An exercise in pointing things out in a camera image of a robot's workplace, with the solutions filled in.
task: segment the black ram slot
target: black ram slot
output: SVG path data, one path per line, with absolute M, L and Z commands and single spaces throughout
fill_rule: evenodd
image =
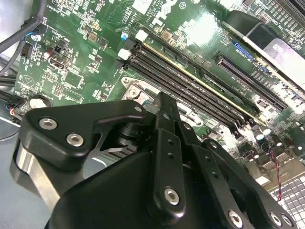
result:
M 154 85 L 158 85 L 161 88 L 163 87 L 166 91 L 172 94 L 174 97 L 179 99 L 184 104 L 196 109 L 196 111 L 204 112 L 214 118 L 219 123 L 223 124 L 226 127 L 234 126 L 234 123 L 224 118 L 221 114 L 215 113 L 211 111 L 209 107 L 201 105 L 199 102 L 191 99 L 185 93 L 182 93 L 179 87 L 176 85 L 172 85 L 171 82 L 168 82 L 164 78 L 160 78 L 155 73 L 148 70 L 145 66 L 142 66 L 136 62 L 132 62 L 129 67 L 139 73 L 140 75 L 144 76 L 148 81 L 152 82 Z
M 288 105 L 284 103 L 276 94 L 274 94 L 271 90 L 263 86 L 255 78 L 251 77 L 247 72 L 245 72 L 242 68 L 232 62 L 226 56 L 221 54 L 215 61 L 220 68 L 222 68 L 234 78 L 243 81 L 246 85 L 250 87 L 252 91 L 257 93 L 261 98 L 266 100 L 277 110 L 283 111 L 288 108 Z
M 149 58 L 147 56 L 140 55 L 141 52 L 136 56 L 136 60 L 139 61 L 141 64 L 145 64 L 146 67 L 150 67 L 150 69 L 153 69 L 153 72 L 156 73 L 159 76 L 164 76 L 166 79 L 170 82 L 175 83 L 176 85 L 179 85 L 181 88 L 183 88 L 186 93 L 191 93 L 190 96 L 196 97 L 198 100 L 201 101 L 201 103 L 204 103 L 204 105 L 209 106 L 213 108 L 215 112 L 221 112 L 221 114 L 227 116 L 231 120 L 235 121 L 239 120 L 239 122 L 242 122 L 241 118 L 234 113 L 232 113 L 231 110 L 227 109 L 223 104 L 218 104 L 217 100 L 214 100 L 211 97 L 208 97 L 207 91 L 200 91 L 198 88 L 193 87 L 193 81 L 189 81 L 188 77 L 185 75 L 180 75 L 177 73 L 174 69 L 170 68 L 167 65 L 167 68 L 164 68 L 164 65 L 161 65 L 156 60 L 153 60 L 152 58 Z
M 151 71 L 154 75 L 157 75 L 159 79 L 162 79 L 166 81 L 167 83 L 175 86 L 176 88 L 179 88 L 180 92 L 183 95 L 186 95 L 187 97 L 192 98 L 193 100 L 201 103 L 203 106 L 208 107 L 212 112 L 217 113 L 218 115 L 222 115 L 225 117 L 227 120 L 230 120 L 231 122 L 235 122 L 236 119 L 234 116 L 232 116 L 230 113 L 227 113 L 220 108 L 216 107 L 216 104 L 211 104 L 208 100 L 203 99 L 200 95 L 196 95 L 193 93 L 192 90 L 189 90 L 189 88 L 185 85 L 185 82 L 181 81 L 179 78 L 175 78 L 174 75 L 169 76 L 164 74 L 164 72 L 158 70 L 157 68 L 152 68 L 156 67 L 152 62 L 146 62 L 140 59 L 136 59 L 135 62 L 137 62 L 140 66 L 145 68 L 148 71 Z
M 232 93 L 233 95 L 235 95 L 236 97 L 238 97 L 239 99 L 242 100 L 242 102 L 247 106 L 250 107 L 254 112 L 255 115 L 258 115 L 260 113 L 260 110 L 256 107 L 255 104 L 253 104 L 252 101 L 250 101 L 249 99 L 245 98 L 245 97 L 240 97 L 240 95 L 238 94 L 238 92 L 232 88 L 231 86 L 229 86 L 228 84 L 226 84 L 224 81 L 222 81 L 220 78 L 218 78 L 216 75 L 214 75 L 213 73 L 211 73 L 210 71 L 206 70 L 205 68 L 203 68 L 201 65 L 199 65 L 197 62 L 195 62 L 192 58 L 186 56 L 183 52 L 181 52 L 180 50 L 170 46 L 163 38 L 159 37 L 158 35 L 154 34 L 153 32 L 149 32 L 149 36 L 152 37 L 155 41 L 157 41 L 158 43 L 160 43 L 161 45 L 163 45 L 164 47 L 166 47 L 168 50 L 172 51 L 173 53 L 175 53 L 177 56 L 183 58 L 189 66 L 192 66 L 193 68 L 197 69 L 199 73 L 201 73 L 201 75 L 206 75 L 208 76 L 210 79 L 212 79 L 216 84 L 218 84 L 219 86 L 221 86 L 222 88 L 224 88 L 225 90 L 229 91 L 230 93 Z
M 192 89 L 192 91 L 196 92 L 198 96 L 210 102 L 211 105 L 216 106 L 218 109 L 220 109 L 222 112 L 225 112 L 226 114 L 233 114 L 235 116 L 235 120 L 240 119 L 240 117 L 243 116 L 243 114 L 239 110 L 237 110 L 235 107 L 232 107 L 228 102 L 224 101 L 222 98 L 208 91 L 197 81 L 190 78 L 188 75 L 184 74 L 180 70 L 176 69 L 168 62 L 160 59 L 155 53 L 151 52 L 149 49 L 142 47 L 139 51 L 139 54 L 143 54 L 146 59 L 150 59 L 151 63 L 153 62 L 155 64 L 155 68 L 161 68 L 160 71 L 166 72 L 169 75 L 173 75 L 173 79 L 180 78 L 181 80 L 183 80 L 185 83 L 187 83 L 187 86 Z

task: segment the black plastic bracket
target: black plastic bracket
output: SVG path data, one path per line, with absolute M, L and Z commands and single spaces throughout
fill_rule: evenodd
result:
M 58 169 L 73 171 L 81 169 L 92 150 L 93 134 L 102 132 L 107 136 L 117 124 L 141 122 L 146 114 L 132 100 L 33 109 L 23 117 L 19 138 L 28 152 Z M 54 120 L 57 127 L 42 128 L 39 121 L 43 118 Z M 83 144 L 79 147 L 69 144 L 66 140 L 69 134 L 80 135 Z
M 182 153 L 174 128 L 180 116 L 176 101 L 165 93 L 159 93 L 153 105 L 160 111 L 155 121 L 148 211 L 161 224 L 172 225 L 185 213 Z

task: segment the green circuit board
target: green circuit board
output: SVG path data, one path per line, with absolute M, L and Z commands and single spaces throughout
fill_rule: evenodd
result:
M 165 6 L 166 17 L 159 18 L 158 12 Z M 42 21 L 47 32 L 38 42 L 31 36 L 26 37 L 33 46 L 32 52 L 30 57 L 21 58 L 14 93 L 24 98 L 41 94 L 52 106 L 120 100 L 126 91 L 122 83 L 124 77 L 145 81 L 133 71 L 114 68 L 118 52 L 124 46 L 121 35 L 134 37 L 139 29 L 146 28 L 184 55 L 195 61 L 202 59 L 207 71 L 257 104 L 257 95 L 220 69 L 214 57 L 221 52 L 238 63 L 289 105 L 281 113 L 271 106 L 258 105 L 261 114 L 257 118 L 278 135 L 294 137 L 294 129 L 299 129 L 305 121 L 304 104 L 300 100 L 292 101 L 292 91 L 235 47 L 234 38 L 221 24 L 230 10 L 247 12 L 263 20 L 304 56 L 305 28 L 275 0 L 49 0 Z M 48 57 L 59 42 L 67 44 L 64 57 L 69 65 L 62 69 L 54 66 Z M 145 43 L 161 52 L 160 44 L 153 38 L 148 37 Z M 27 110 L 28 104 L 19 112 Z M 210 128 L 217 128 L 221 133 L 217 138 L 226 140 L 229 149 L 236 150 L 237 143 L 228 130 L 206 114 L 198 116 L 202 120 L 201 126 L 195 127 L 199 136 Z M 243 135 L 245 140 L 255 141 L 250 131 L 244 131 Z

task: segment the capacitor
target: capacitor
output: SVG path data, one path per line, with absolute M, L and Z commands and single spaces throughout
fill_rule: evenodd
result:
M 44 59 L 49 59 L 52 55 L 53 55 L 54 51 L 53 49 L 47 49 L 44 53 L 43 53 L 43 58 Z
M 128 30 L 123 30 L 122 34 L 121 34 L 122 41 L 126 41 L 128 37 L 129 37 L 129 31 Z
M 39 34 L 31 35 L 30 37 L 31 37 L 32 40 L 35 41 L 35 42 L 40 42 L 40 41 L 41 41 L 41 36 L 40 36 Z
M 227 143 L 225 141 L 220 141 L 219 144 L 224 148 L 225 150 L 228 149 Z
M 283 144 L 277 135 L 272 135 L 272 140 L 276 146 L 281 146 Z
M 269 135 L 271 133 L 271 129 L 267 126 L 261 126 L 260 127 L 261 132 L 263 133 L 263 135 Z
M 289 137 L 286 137 L 284 139 L 284 142 L 289 149 L 293 149 L 295 147 L 294 143 L 292 142 L 292 140 Z
M 255 130 L 254 131 L 254 137 L 257 140 L 262 140 L 264 138 L 264 135 L 263 135 L 263 133 L 260 130 Z

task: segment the ram slot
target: ram slot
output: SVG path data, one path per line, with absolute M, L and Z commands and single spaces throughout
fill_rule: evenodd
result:
M 251 77 L 247 72 L 240 68 L 237 64 L 232 62 L 229 58 L 220 54 L 215 62 L 224 71 L 229 73 L 233 78 L 241 80 L 245 83 L 253 92 L 257 93 L 262 99 L 266 100 L 270 105 L 274 106 L 279 111 L 283 111 L 288 108 L 288 105 L 284 103 L 280 97 L 274 94 L 271 90 L 263 86 L 255 78 Z
M 160 76 L 158 72 L 152 71 L 151 69 L 147 68 L 146 64 L 140 64 L 136 60 L 132 62 L 129 67 L 136 71 L 138 74 L 145 77 L 147 81 L 168 91 L 175 98 L 179 99 L 181 102 L 188 105 L 189 107 L 194 108 L 196 111 L 206 113 L 210 117 L 214 118 L 217 122 L 223 124 L 228 128 L 234 126 L 234 123 L 231 120 L 227 119 L 224 115 L 211 109 L 209 106 L 206 106 L 206 104 L 201 104 L 201 101 L 196 100 L 195 96 L 190 96 L 191 93 L 183 90 L 180 85 L 177 85 L 168 77 Z
M 150 67 L 153 67 L 154 71 L 158 70 L 163 75 L 166 75 L 168 79 L 176 84 L 180 85 L 181 88 L 191 91 L 192 95 L 196 96 L 205 105 L 212 107 L 215 111 L 221 112 L 233 121 L 241 123 L 242 114 L 239 111 L 232 111 L 228 104 L 219 101 L 213 94 L 209 91 L 203 89 L 201 86 L 197 85 L 196 82 L 190 80 L 186 75 L 176 71 L 174 68 L 169 66 L 162 60 L 154 59 L 153 56 L 149 55 L 146 51 L 140 50 L 136 59 L 141 63 L 145 62 Z
M 163 38 L 159 37 L 158 35 L 154 34 L 153 32 L 149 32 L 149 31 L 147 31 L 147 32 L 149 33 L 149 36 L 151 38 L 153 38 L 155 41 L 157 41 L 158 43 L 160 43 L 161 45 L 166 47 L 168 50 L 172 51 L 175 55 L 177 55 L 177 56 L 181 57 L 182 59 L 184 59 L 188 63 L 189 66 L 197 69 L 197 71 L 202 76 L 204 76 L 204 75 L 208 76 L 217 85 L 221 86 L 225 90 L 229 91 L 230 93 L 232 93 L 233 95 L 238 97 L 247 107 L 251 108 L 255 112 L 254 115 L 258 115 L 260 113 L 260 110 L 256 107 L 256 105 L 252 101 L 250 101 L 248 98 L 240 96 L 240 94 L 233 87 L 229 86 L 226 82 L 224 82 L 223 80 L 218 78 L 216 75 L 214 75 L 210 71 L 208 71 L 205 68 L 203 68 L 201 65 L 199 65 L 197 62 L 195 62 L 192 58 L 190 58 L 187 55 L 185 55 L 179 49 L 170 46 Z

